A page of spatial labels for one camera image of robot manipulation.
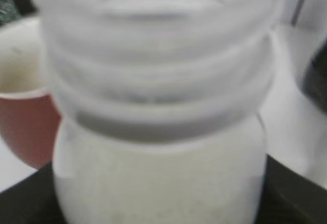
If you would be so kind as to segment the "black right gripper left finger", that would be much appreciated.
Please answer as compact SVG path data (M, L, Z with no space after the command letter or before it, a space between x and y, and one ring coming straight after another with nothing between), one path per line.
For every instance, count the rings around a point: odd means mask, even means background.
M64 223L52 163L1 192L1 223Z

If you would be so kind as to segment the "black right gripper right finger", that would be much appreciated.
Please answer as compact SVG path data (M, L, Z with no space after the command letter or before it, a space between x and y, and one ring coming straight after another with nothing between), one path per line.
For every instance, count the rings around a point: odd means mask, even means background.
M326 223L326 189L267 156L257 223Z

